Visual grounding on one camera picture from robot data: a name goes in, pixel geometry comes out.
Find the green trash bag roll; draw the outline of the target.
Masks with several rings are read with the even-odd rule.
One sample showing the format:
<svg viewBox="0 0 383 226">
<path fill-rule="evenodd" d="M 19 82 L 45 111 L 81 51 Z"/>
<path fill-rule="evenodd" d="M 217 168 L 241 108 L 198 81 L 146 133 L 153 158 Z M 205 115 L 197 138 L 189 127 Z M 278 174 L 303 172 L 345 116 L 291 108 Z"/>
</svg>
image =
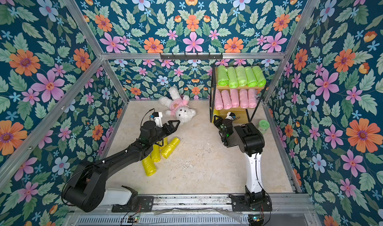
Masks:
<svg viewBox="0 0 383 226">
<path fill-rule="evenodd" d="M 228 77 L 228 87 L 231 89 L 235 89 L 239 86 L 236 71 L 234 67 L 229 67 L 227 69 L 227 77 Z"/>
<path fill-rule="evenodd" d="M 227 68 L 224 65 L 220 65 L 217 68 L 217 84 L 219 86 L 227 86 L 228 82 Z"/>
<path fill-rule="evenodd" d="M 262 69 L 259 66 L 253 66 L 252 70 L 257 81 L 257 86 L 264 87 L 266 85 L 266 78 Z"/>
<path fill-rule="evenodd" d="M 245 67 L 243 66 L 238 66 L 235 68 L 236 72 L 236 77 L 238 81 L 238 86 L 243 87 L 246 86 L 248 83 L 246 72 L 245 72 Z"/>
<path fill-rule="evenodd" d="M 254 72 L 250 66 L 245 67 L 245 74 L 247 78 L 248 87 L 257 87 L 258 81 L 254 75 Z"/>
</svg>

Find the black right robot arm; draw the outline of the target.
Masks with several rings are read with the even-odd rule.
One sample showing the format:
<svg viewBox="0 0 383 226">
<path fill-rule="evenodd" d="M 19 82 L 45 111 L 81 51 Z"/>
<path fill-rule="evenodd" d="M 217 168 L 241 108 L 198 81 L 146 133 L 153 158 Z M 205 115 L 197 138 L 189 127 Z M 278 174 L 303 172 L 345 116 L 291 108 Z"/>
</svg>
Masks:
<svg viewBox="0 0 383 226">
<path fill-rule="evenodd" d="M 271 211 L 271 198 L 263 187 L 261 176 L 264 137 L 253 123 L 234 126 L 236 120 L 235 114 L 230 112 L 225 118 L 215 115 L 213 124 L 219 131 L 223 145 L 239 148 L 245 157 L 246 184 L 242 203 L 251 211 Z"/>
</svg>

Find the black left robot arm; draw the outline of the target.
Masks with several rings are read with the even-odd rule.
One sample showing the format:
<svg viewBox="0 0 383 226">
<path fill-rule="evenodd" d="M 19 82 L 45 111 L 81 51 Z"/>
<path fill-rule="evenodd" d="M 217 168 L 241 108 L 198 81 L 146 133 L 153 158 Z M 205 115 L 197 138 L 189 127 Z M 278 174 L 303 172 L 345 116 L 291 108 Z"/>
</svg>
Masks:
<svg viewBox="0 0 383 226">
<path fill-rule="evenodd" d="M 94 210 L 104 198 L 106 181 L 125 167 L 148 157 L 153 146 L 176 132 L 180 123 L 170 120 L 160 127 L 154 121 L 146 121 L 139 137 L 126 149 L 95 162 L 82 161 L 65 184 L 62 201 L 87 213 Z"/>
</svg>

